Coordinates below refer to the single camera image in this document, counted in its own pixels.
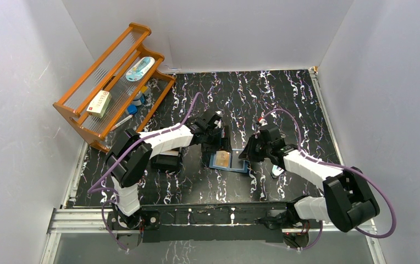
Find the blue card holder wallet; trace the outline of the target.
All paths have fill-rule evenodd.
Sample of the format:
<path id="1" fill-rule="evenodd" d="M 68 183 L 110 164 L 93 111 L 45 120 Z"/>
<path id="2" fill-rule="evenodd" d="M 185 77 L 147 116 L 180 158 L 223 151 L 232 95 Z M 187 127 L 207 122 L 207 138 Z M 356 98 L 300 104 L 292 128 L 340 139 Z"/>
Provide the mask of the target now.
<path id="1" fill-rule="evenodd" d="M 211 154 L 209 168 L 235 173 L 247 173 L 249 162 L 239 159 L 242 149 L 231 152 L 217 151 Z"/>

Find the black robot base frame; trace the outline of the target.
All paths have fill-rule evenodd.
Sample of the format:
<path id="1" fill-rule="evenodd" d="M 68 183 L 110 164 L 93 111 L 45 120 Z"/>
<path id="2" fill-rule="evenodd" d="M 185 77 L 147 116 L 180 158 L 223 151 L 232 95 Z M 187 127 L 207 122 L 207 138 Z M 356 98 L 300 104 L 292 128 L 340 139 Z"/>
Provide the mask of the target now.
<path id="1" fill-rule="evenodd" d="M 120 249 L 165 241 L 262 240 L 296 248 L 315 240 L 318 231 L 335 232 L 328 222 L 298 220 L 286 201 L 144 205 L 128 224 L 117 209 L 54 210 L 49 234 L 105 234 Z"/>

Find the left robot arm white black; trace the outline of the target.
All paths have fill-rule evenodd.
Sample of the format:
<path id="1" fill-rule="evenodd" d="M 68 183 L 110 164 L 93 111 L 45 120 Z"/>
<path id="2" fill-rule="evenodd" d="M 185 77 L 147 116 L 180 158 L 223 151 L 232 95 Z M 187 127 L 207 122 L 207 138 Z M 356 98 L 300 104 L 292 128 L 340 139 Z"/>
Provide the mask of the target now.
<path id="1" fill-rule="evenodd" d="M 202 152 L 231 152 L 231 131 L 218 113 L 205 113 L 163 129 L 137 133 L 126 130 L 107 153 L 105 163 L 112 176 L 120 222 L 134 229 L 141 222 L 138 183 L 150 159 L 167 151 L 200 145 Z"/>

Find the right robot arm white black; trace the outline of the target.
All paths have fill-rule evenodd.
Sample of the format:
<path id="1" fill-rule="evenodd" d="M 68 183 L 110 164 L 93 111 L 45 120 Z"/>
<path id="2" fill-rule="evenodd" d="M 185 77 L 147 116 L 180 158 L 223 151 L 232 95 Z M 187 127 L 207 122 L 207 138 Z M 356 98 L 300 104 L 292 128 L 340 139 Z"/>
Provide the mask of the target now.
<path id="1" fill-rule="evenodd" d="M 287 144 L 276 125 L 261 127 L 252 135 L 239 159 L 262 162 L 269 159 L 282 170 L 301 176 L 323 192 L 322 197 L 301 196 L 286 207 L 287 222 L 294 228 L 308 220 L 332 222 L 348 232 L 380 213 L 367 181 L 358 173 L 315 162 L 294 144 Z"/>

